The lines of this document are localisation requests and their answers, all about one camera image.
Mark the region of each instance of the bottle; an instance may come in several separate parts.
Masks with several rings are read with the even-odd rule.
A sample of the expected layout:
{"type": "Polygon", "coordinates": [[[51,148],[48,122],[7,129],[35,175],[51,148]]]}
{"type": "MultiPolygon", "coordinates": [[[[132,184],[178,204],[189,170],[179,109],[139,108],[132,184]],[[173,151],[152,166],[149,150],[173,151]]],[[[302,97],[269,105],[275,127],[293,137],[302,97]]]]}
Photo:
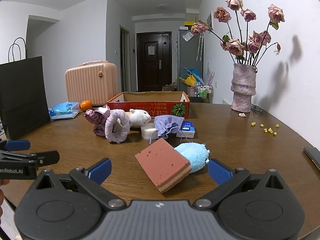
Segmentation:
{"type": "Polygon", "coordinates": [[[203,98],[206,98],[207,97],[207,88],[206,86],[204,86],[203,88],[203,98]]]}
{"type": "Polygon", "coordinates": [[[200,97],[203,98],[203,86],[200,87],[200,97]]]}

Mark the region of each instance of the light blue plush toy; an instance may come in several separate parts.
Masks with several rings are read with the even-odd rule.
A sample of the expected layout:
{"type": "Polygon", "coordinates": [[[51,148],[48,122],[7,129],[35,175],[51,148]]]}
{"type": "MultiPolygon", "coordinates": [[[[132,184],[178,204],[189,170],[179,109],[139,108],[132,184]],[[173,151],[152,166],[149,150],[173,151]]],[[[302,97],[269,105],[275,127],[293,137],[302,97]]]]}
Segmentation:
{"type": "Polygon", "coordinates": [[[205,143],[181,143],[175,150],[190,161],[191,173],[201,170],[209,162],[210,151],[205,148],[205,143]]]}

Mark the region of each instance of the drawstring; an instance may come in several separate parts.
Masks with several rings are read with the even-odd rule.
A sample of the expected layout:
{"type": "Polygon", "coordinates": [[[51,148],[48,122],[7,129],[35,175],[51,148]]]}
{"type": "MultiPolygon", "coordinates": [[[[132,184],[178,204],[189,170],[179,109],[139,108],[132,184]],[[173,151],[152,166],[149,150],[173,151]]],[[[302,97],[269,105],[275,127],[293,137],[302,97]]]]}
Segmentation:
{"type": "Polygon", "coordinates": [[[152,137],[153,137],[153,134],[154,134],[155,132],[157,132],[157,130],[153,131],[153,133],[152,133],[151,136],[150,136],[149,145],[151,145],[152,137]]]}
{"type": "Polygon", "coordinates": [[[182,131],[180,128],[178,129],[178,131],[182,132],[183,136],[187,139],[188,142],[190,142],[190,141],[188,140],[188,138],[186,137],[186,135],[183,133],[183,131],[182,131]]]}
{"type": "MultiPolygon", "coordinates": [[[[190,142],[190,141],[188,140],[188,138],[186,137],[186,135],[183,133],[183,131],[182,131],[180,128],[178,128],[178,131],[180,131],[180,132],[183,134],[183,136],[185,137],[185,139],[186,139],[188,142],[190,142]]],[[[154,135],[155,132],[158,132],[158,130],[155,130],[155,131],[152,132],[152,134],[151,134],[151,136],[150,136],[150,140],[149,140],[149,145],[151,145],[152,136],[154,135]]]]}

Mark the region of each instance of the dried rose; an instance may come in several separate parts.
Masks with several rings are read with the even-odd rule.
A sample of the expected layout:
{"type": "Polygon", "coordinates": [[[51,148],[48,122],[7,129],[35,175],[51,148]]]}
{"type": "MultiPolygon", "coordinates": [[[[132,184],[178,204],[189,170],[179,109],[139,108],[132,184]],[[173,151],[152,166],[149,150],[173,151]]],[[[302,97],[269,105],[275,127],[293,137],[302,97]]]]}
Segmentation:
{"type": "Polygon", "coordinates": [[[263,46],[266,46],[267,43],[270,43],[271,42],[271,36],[270,34],[267,32],[267,31],[263,31],[262,33],[259,34],[261,37],[262,37],[262,45],[263,46]]]}
{"type": "Polygon", "coordinates": [[[249,35],[250,41],[253,41],[258,46],[261,46],[263,37],[260,35],[260,33],[256,33],[253,31],[252,35],[249,35]]]}
{"type": "Polygon", "coordinates": [[[282,9],[274,6],[273,4],[271,4],[268,9],[269,9],[268,14],[269,14],[270,20],[273,23],[284,22],[284,14],[282,9]]]}
{"type": "Polygon", "coordinates": [[[196,22],[192,27],[191,27],[191,31],[193,33],[203,33],[205,31],[209,30],[209,27],[207,26],[206,23],[204,22],[196,22]]]}
{"type": "Polygon", "coordinates": [[[277,55],[279,55],[280,50],[281,50],[280,44],[277,43],[277,50],[275,50],[275,52],[276,52],[277,55]]]}
{"type": "Polygon", "coordinates": [[[256,14],[250,10],[250,9],[245,9],[241,11],[241,15],[244,17],[244,20],[246,22],[250,22],[252,20],[256,20],[256,14]]]}
{"type": "Polygon", "coordinates": [[[213,17],[223,23],[231,20],[230,13],[223,7],[218,7],[214,12],[213,17]]]}
{"type": "Polygon", "coordinates": [[[250,53],[253,53],[253,54],[257,53],[259,48],[260,48],[260,46],[257,46],[257,44],[255,44],[253,41],[250,41],[248,43],[248,51],[250,53]]]}
{"type": "Polygon", "coordinates": [[[228,7],[231,10],[238,11],[240,8],[242,9],[243,3],[242,0],[226,0],[228,7]]]}
{"type": "Polygon", "coordinates": [[[226,42],[227,51],[236,56],[241,56],[244,46],[241,44],[239,40],[230,40],[226,42]]]}
{"type": "Polygon", "coordinates": [[[223,50],[227,50],[227,46],[226,46],[225,42],[220,41],[220,46],[221,46],[221,48],[223,48],[223,50]]]}

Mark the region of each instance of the rose stem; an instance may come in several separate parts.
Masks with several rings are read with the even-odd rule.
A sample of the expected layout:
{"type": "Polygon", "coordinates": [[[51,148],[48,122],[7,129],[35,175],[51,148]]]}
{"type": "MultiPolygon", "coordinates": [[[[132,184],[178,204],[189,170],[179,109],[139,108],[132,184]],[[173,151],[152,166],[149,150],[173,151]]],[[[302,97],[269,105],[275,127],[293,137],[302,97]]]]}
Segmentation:
{"type": "Polygon", "coordinates": [[[248,23],[249,22],[247,22],[247,39],[245,40],[245,48],[246,48],[246,50],[245,50],[245,61],[244,61],[245,64],[247,62],[247,55],[248,55],[248,23]]]}
{"type": "Polygon", "coordinates": [[[241,33],[241,29],[240,29],[240,24],[239,24],[239,19],[238,19],[238,13],[236,12],[236,16],[237,16],[237,23],[238,23],[238,27],[239,27],[239,31],[240,31],[240,38],[241,38],[241,43],[242,43],[242,33],[241,33]]]}
{"type": "Polygon", "coordinates": [[[230,36],[231,36],[231,40],[232,40],[233,38],[232,38],[232,34],[231,34],[231,29],[230,29],[230,26],[229,26],[229,21],[227,21],[227,24],[228,24],[228,27],[229,27],[230,36]]]}
{"type": "Polygon", "coordinates": [[[212,30],[209,30],[209,32],[211,32],[211,33],[213,33],[214,35],[216,35],[217,36],[217,38],[220,40],[220,41],[222,41],[223,43],[225,43],[217,34],[215,34],[212,30]]]}
{"type": "Polygon", "coordinates": [[[275,45],[275,44],[277,44],[277,43],[275,42],[275,43],[271,44],[271,45],[270,45],[270,46],[268,46],[268,47],[266,46],[266,49],[264,50],[263,54],[261,55],[260,59],[258,60],[258,62],[256,63],[256,65],[255,65],[255,66],[257,66],[257,65],[258,65],[259,61],[261,60],[261,58],[263,57],[263,55],[265,54],[265,52],[267,51],[267,49],[269,49],[272,45],[275,45]]]}
{"type": "Polygon", "coordinates": [[[230,53],[230,56],[231,56],[231,58],[233,60],[233,63],[236,63],[231,53],[230,53]]]}
{"type": "Polygon", "coordinates": [[[258,56],[259,56],[260,50],[262,49],[262,43],[264,42],[264,39],[265,39],[265,37],[267,36],[267,33],[268,33],[268,29],[269,29],[269,26],[270,26],[270,22],[271,22],[271,20],[270,20],[269,23],[268,23],[268,27],[267,27],[267,30],[266,30],[266,34],[264,35],[264,37],[263,37],[263,39],[262,39],[261,47],[260,47],[260,49],[258,50],[257,56],[256,56],[256,58],[255,58],[254,61],[253,61],[253,66],[254,66],[254,64],[255,64],[255,63],[257,62],[257,60],[258,60],[258,56]]]}

